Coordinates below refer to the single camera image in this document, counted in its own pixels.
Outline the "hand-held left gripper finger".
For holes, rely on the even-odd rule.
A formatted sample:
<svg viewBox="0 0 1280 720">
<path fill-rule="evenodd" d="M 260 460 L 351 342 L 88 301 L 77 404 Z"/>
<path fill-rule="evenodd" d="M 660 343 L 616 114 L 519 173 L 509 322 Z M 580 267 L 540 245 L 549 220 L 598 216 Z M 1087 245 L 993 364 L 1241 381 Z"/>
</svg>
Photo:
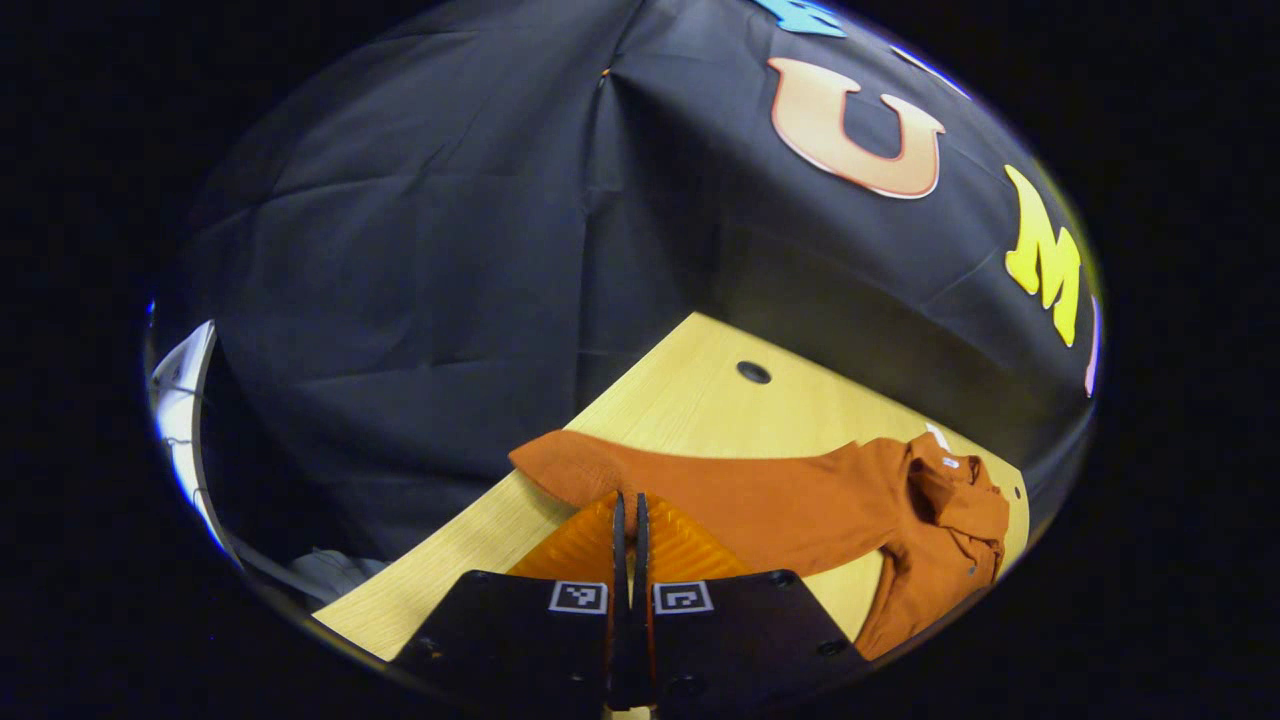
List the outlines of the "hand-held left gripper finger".
<svg viewBox="0 0 1280 720">
<path fill-rule="evenodd" d="M 628 609 L 625 515 L 600 497 L 508 571 L 461 574 L 390 665 L 471 714 L 603 714 Z"/>
<path fill-rule="evenodd" d="M 636 501 L 634 641 L 654 711 L 794 714 L 872 673 L 795 571 L 744 571 L 686 514 Z"/>
</svg>

